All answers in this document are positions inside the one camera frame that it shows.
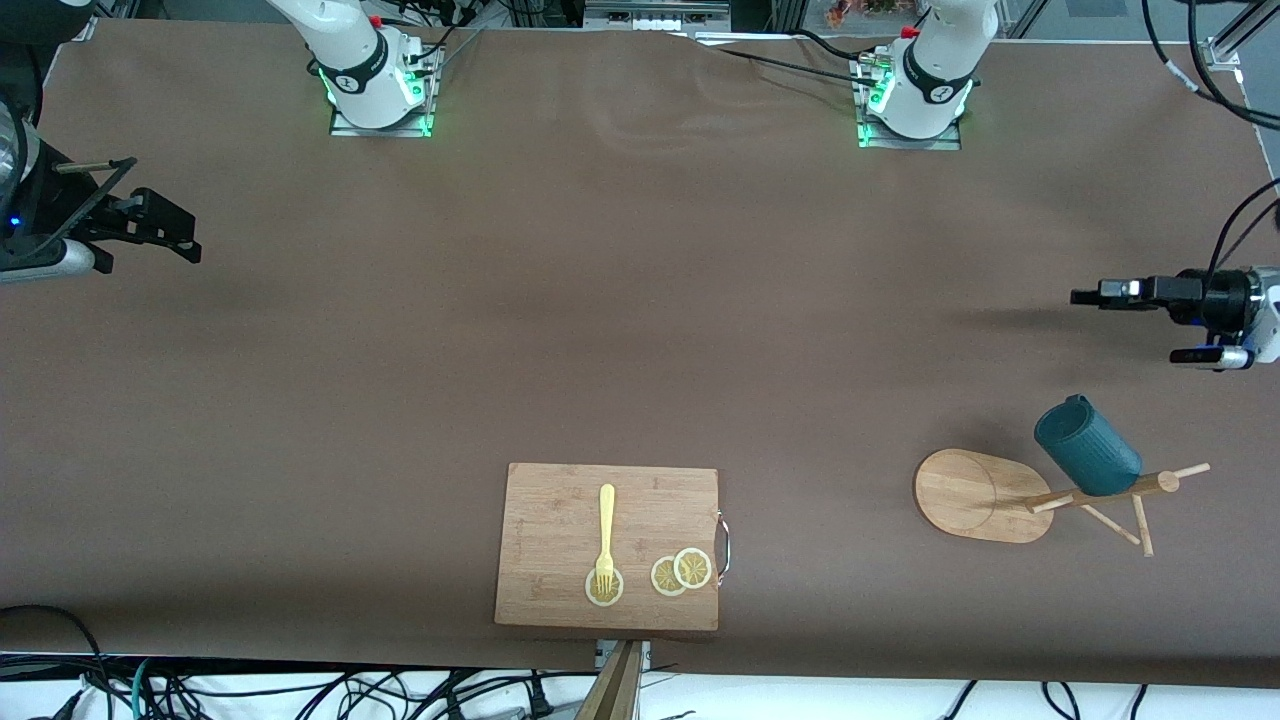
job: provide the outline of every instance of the dark green mug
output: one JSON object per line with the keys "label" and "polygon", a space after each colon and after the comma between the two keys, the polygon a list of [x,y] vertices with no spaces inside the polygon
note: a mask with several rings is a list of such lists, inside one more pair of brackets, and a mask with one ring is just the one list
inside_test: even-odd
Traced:
{"label": "dark green mug", "polygon": [[1142,474],[1142,456],[1083,395],[1062,401],[1038,423],[1036,442],[1085,495],[1116,495]]}

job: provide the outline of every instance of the metal handle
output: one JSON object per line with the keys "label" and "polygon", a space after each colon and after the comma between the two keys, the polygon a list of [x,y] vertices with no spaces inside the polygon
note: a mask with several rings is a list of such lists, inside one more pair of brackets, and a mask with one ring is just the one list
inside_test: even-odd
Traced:
{"label": "metal handle", "polygon": [[730,542],[728,537],[728,521],[724,520],[724,512],[722,510],[716,511],[716,521],[724,530],[724,568],[721,569],[719,574],[716,577],[716,587],[724,584],[724,575],[728,574],[728,562],[733,555],[733,543]]}

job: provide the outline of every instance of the plug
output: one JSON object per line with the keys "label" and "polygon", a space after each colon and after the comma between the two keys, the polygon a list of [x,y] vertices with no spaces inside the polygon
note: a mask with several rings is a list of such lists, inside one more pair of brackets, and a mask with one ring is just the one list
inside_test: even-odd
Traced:
{"label": "plug", "polygon": [[538,670],[534,670],[534,678],[529,682],[529,714],[532,720],[539,720],[550,716],[552,712],[556,712],[556,706],[547,702],[543,679],[538,676]]}

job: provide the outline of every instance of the dried lemon slice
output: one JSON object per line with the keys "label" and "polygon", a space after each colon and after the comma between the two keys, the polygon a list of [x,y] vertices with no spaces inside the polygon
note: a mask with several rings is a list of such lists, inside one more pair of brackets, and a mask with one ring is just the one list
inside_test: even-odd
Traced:
{"label": "dried lemon slice", "polygon": [[676,579],[675,555],[659,557],[653,564],[653,570],[649,570],[649,580],[653,583],[653,589],[667,597],[676,597],[685,592],[685,585],[680,584],[680,580]]}
{"label": "dried lemon slice", "polygon": [[696,547],[686,547],[677,552],[672,564],[676,569],[676,580],[691,591],[712,579],[712,559]]}
{"label": "dried lemon slice", "polygon": [[617,568],[613,569],[613,587],[609,588],[608,593],[603,596],[595,594],[595,568],[591,568],[586,573],[586,583],[582,587],[586,591],[586,600],[600,607],[608,607],[617,602],[622,597],[622,573]]}

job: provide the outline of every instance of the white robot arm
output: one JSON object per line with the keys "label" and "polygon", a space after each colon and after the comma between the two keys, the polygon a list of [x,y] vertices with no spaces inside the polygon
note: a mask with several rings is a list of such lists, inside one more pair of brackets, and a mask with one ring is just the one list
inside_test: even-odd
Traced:
{"label": "white robot arm", "polygon": [[964,111],[998,26],[996,0],[932,0],[920,35],[890,45],[892,77],[868,109],[904,137],[941,135]]}
{"label": "white robot arm", "polygon": [[320,65],[338,111],[378,129],[425,101],[417,77],[422,41],[393,27],[375,28],[360,0],[268,0],[298,28]]}

